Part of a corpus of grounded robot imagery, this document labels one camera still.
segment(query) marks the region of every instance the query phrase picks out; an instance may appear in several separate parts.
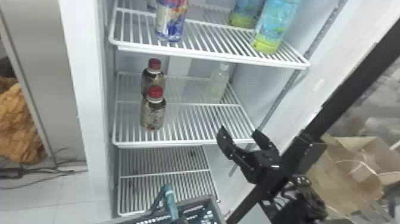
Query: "refrigerator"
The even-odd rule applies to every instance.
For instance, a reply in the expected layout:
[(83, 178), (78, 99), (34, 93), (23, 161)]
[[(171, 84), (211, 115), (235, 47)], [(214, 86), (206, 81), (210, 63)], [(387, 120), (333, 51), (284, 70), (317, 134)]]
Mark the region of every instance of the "refrigerator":
[[(343, 104), (326, 102), (349, 77), (367, 75), (354, 73), (400, 17), (396, 0), (303, 1), (278, 51), (262, 54), (248, 45), (251, 29), (227, 23), (235, 0), (192, 0), (178, 44), (156, 39), (146, 1), (58, 2), (98, 221), (143, 213), (167, 182), (178, 201), (214, 195), (229, 218), (255, 186), (232, 171), (218, 128), (242, 148), (257, 128), (284, 153), (349, 107), (345, 95)], [(167, 118), (156, 132), (139, 124), (140, 73), (150, 58), (161, 60), (166, 78)], [(210, 104), (201, 96), (222, 61), (229, 85)]]

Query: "brown bottle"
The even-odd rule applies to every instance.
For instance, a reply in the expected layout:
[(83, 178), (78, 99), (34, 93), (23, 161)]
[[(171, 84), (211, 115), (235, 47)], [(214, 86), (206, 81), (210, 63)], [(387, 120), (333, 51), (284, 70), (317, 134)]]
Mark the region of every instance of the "brown bottle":
[(164, 123), (166, 105), (162, 87), (150, 86), (146, 97), (143, 97), (142, 100), (140, 125), (147, 130), (160, 129)]
[(161, 71), (161, 61), (156, 58), (149, 60), (147, 68), (142, 73), (142, 96), (147, 95), (150, 86), (156, 85), (164, 89), (164, 74)]

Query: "bottle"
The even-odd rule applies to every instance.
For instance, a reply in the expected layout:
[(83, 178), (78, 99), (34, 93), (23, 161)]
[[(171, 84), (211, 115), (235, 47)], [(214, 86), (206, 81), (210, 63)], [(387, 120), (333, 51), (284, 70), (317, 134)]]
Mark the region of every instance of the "bottle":
[(205, 100), (207, 102), (218, 104), (225, 92), (226, 84), (229, 80), (229, 65), (220, 63), (220, 66), (212, 71), (210, 82), (205, 90)]
[(156, 58), (150, 58), (147, 68), (142, 72), (142, 96), (147, 95), (147, 89), (157, 85), (164, 89), (164, 73), (161, 71), (161, 61)]
[(268, 0), (255, 26), (250, 44), (253, 48), (271, 54), (279, 47), (301, 0)]
[(157, 0), (155, 34), (159, 40), (180, 41), (188, 3), (189, 0)]
[(150, 86), (140, 107), (140, 125), (147, 130), (158, 130), (163, 126), (167, 102), (160, 86)]
[(255, 18), (265, 0), (237, 0), (234, 9), (229, 13), (231, 26), (253, 28)]

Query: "shelf rack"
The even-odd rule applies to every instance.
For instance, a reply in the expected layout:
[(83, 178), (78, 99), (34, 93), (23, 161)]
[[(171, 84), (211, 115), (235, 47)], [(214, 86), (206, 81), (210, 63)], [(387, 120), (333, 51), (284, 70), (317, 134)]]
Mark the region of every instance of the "shelf rack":
[(121, 149), (117, 210), (120, 216), (149, 209), (161, 187), (171, 183), (175, 201), (218, 197), (202, 147)]
[(165, 75), (167, 111), (160, 130), (148, 131), (139, 123), (140, 74), (117, 74), (112, 141), (119, 148), (176, 147), (216, 144), (221, 125), (236, 143), (252, 143), (254, 127), (228, 84), (219, 104), (203, 96), (208, 79)]
[(131, 9), (129, 5), (132, 5), (131, 2), (128, 4), (124, 0), (115, 2), (108, 36), (110, 43), (121, 51), (297, 70), (310, 66), (310, 62), (286, 41), (282, 42), (274, 54), (263, 54), (254, 50), (249, 44), (253, 30), (228, 26), (223, 22), (224, 19), (227, 21), (227, 11), (220, 7), (196, 5), (195, 15), (202, 11), (208, 18), (194, 16), (194, 19), (185, 20), (182, 40), (178, 43), (167, 43), (159, 41), (154, 33), (155, 14)]

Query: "white tile floor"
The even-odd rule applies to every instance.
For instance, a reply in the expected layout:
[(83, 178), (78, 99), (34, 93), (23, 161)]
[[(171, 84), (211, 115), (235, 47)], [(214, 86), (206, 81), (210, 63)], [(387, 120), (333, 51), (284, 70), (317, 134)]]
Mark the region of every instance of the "white tile floor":
[[(1, 180), (0, 186), (14, 186), (40, 178), (43, 175), (28, 175), (20, 181)], [(20, 189), (0, 190), (0, 223), (86, 224), (95, 223), (94, 220), (95, 203), (88, 173), (63, 176)]]

